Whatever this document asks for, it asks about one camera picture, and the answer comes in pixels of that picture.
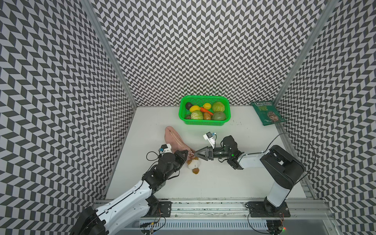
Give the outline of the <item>plush keychain decoration with carabiners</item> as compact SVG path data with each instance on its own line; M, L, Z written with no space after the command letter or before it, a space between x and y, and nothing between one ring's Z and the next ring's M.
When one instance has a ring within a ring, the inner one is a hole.
M186 161L188 169L190 169L194 174L199 173L199 167L200 167L200 160L198 157L194 156L193 154L190 154L188 156L188 160Z

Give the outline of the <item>pink corduroy bag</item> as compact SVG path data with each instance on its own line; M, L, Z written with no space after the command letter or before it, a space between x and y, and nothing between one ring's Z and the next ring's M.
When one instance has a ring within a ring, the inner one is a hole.
M186 145L183 141L183 139L180 137L180 135L177 133L177 131L171 127L168 126L165 128L164 133L164 140L166 144L171 145L171 150L174 153L175 151L188 151L188 157L187 160L192 160L194 158L194 150L192 150L188 145Z

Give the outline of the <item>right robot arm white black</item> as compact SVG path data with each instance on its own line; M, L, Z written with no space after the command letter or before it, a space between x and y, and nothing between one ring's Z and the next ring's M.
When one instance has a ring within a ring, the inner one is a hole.
M213 137L204 135L211 145L194 153L194 156L205 161L225 159L235 170L263 167L274 180L273 186L260 205L267 214L279 211L286 207L285 200L293 187L300 181L305 167L300 160L292 156L278 145L269 146L261 153L245 153L238 149L238 144L232 136L225 137L217 147Z

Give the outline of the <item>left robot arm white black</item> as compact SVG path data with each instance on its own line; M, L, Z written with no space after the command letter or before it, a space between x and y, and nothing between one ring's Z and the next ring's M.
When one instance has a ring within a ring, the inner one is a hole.
M103 206L83 210L70 234L115 235L148 213L155 215L159 201L154 194L182 168L188 155L187 150L161 153L157 164L134 187Z

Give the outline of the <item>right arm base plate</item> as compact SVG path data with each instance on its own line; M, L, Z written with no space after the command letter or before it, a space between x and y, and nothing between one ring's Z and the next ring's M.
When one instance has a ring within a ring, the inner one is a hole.
M251 217L266 217L266 218L289 218L291 217L290 210L286 202L283 202L279 207L275 207L268 201L249 201L246 203L246 208L249 209Z

